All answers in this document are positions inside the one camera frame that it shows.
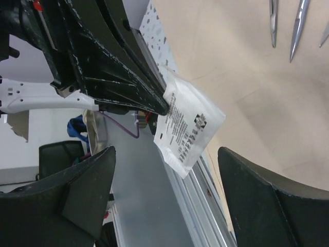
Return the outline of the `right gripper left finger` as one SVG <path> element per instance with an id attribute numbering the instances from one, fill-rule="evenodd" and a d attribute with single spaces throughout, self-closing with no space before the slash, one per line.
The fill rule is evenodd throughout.
<path id="1" fill-rule="evenodd" d="M 94 246 L 116 166 L 110 146 L 49 177 L 1 193 L 1 246 Z"/>

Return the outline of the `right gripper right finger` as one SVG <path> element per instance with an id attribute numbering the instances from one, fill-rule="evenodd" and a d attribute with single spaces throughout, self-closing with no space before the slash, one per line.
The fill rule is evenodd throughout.
<path id="1" fill-rule="evenodd" d="M 218 150 L 218 166 L 238 246 L 328 246 L 328 191 L 227 147 Z"/>

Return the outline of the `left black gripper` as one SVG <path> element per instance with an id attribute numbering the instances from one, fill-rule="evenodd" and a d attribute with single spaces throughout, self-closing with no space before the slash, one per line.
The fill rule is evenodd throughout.
<path id="1" fill-rule="evenodd" d="M 57 93 L 166 115 L 164 81 L 122 1 L 16 1 L 21 38 L 43 52 Z"/>

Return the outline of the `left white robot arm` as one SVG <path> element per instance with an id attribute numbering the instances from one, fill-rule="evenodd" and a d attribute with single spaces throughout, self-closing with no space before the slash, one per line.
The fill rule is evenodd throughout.
<path id="1" fill-rule="evenodd" d="M 165 82 L 122 1 L 1 1 L 1 60 L 17 37 L 40 50 L 51 82 L 1 77 L 1 113 L 77 108 L 166 115 Z"/>

